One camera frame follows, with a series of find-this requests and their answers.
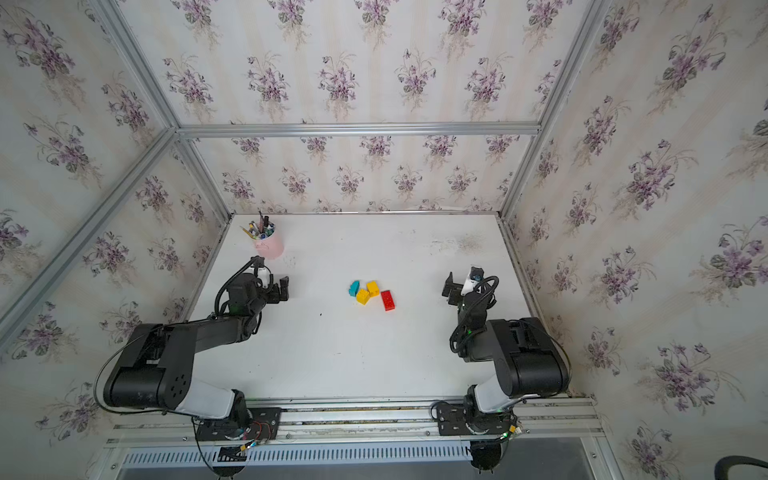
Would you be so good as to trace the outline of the red long lego brick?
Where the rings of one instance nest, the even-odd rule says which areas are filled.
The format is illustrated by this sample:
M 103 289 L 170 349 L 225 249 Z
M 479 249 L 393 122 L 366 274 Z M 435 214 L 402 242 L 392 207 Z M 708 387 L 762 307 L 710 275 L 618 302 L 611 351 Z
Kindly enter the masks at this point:
M 384 309 L 386 311 L 393 311 L 396 308 L 394 298 L 390 290 L 385 290 L 380 293 Z

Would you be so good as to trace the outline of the teal curved lego brick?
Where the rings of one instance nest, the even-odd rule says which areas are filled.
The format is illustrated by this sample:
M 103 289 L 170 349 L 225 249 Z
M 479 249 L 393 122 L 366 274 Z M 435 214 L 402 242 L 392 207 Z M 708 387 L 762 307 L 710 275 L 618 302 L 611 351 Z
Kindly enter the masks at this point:
M 360 290 L 360 282 L 359 281 L 353 281 L 352 284 L 349 287 L 349 295 L 352 297 L 356 297 L 358 292 Z

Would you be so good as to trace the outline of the yellow square lego brick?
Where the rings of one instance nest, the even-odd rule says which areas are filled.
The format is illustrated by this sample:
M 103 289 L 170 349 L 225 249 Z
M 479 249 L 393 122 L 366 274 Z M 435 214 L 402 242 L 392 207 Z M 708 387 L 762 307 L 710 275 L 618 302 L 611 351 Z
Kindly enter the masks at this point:
M 378 296 L 380 294 L 380 289 L 376 281 L 370 281 L 366 284 L 366 289 L 371 297 Z

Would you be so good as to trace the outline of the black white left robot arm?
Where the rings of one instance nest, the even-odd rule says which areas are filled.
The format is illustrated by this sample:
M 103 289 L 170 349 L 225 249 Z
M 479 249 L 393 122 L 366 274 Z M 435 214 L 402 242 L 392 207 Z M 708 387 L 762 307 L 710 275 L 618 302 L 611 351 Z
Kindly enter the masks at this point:
M 265 306 L 289 299 L 289 284 L 287 276 L 278 281 L 270 277 L 264 286 L 255 274 L 241 272 L 221 289 L 228 295 L 224 312 L 203 320 L 137 327 L 105 382 L 106 405 L 247 427 L 251 414 L 244 394 L 195 379 L 194 359 L 200 352 L 249 340 L 260 327 Z

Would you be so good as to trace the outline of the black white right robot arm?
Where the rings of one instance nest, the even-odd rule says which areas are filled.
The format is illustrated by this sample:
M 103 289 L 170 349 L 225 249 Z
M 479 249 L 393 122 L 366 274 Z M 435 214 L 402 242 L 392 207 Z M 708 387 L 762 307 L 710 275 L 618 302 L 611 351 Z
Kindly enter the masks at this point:
M 561 345 L 536 317 L 491 319 L 497 303 L 499 278 L 473 267 L 464 282 L 449 275 L 441 295 L 456 308 L 456 326 L 449 349 L 467 363 L 490 362 L 494 375 L 468 388 L 468 415 L 500 414 L 530 398 L 566 392 L 571 381 L 570 360 Z

